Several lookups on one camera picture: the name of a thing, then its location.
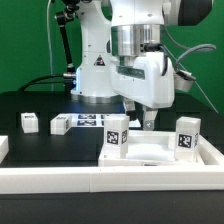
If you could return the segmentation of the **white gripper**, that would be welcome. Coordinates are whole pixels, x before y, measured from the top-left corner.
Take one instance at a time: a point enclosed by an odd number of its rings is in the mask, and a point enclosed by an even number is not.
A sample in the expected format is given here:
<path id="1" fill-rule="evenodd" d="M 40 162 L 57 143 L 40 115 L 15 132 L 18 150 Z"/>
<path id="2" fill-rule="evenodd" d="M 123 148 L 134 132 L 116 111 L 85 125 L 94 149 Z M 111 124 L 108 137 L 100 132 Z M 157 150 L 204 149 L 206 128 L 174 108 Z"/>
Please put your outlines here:
<path id="1" fill-rule="evenodd" d="M 134 121 L 137 119 L 137 113 L 133 101 L 145 105 L 143 129 L 153 130 L 157 109 L 171 107 L 174 101 L 171 60 L 163 53 L 146 53 L 134 58 L 130 65 L 121 65 L 119 59 L 113 57 L 110 75 L 113 90 L 131 99 L 123 101 L 125 114 Z"/>

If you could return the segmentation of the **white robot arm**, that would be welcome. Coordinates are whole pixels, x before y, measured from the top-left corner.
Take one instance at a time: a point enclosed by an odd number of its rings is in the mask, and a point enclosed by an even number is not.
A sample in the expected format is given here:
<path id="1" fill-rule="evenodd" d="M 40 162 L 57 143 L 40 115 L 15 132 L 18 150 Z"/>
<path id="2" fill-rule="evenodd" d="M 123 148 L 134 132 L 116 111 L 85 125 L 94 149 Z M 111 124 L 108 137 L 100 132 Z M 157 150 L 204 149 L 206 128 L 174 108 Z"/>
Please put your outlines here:
<path id="1" fill-rule="evenodd" d="M 195 26 L 211 12 L 213 0 L 81 0 L 82 63 L 76 100 L 109 103 L 121 98 L 125 112 L 154 128 L 160 108 L 173 104 L 174 92 L 189 90 L 195 77 L 170 60 L 160 34 L 169 25 Z"/>

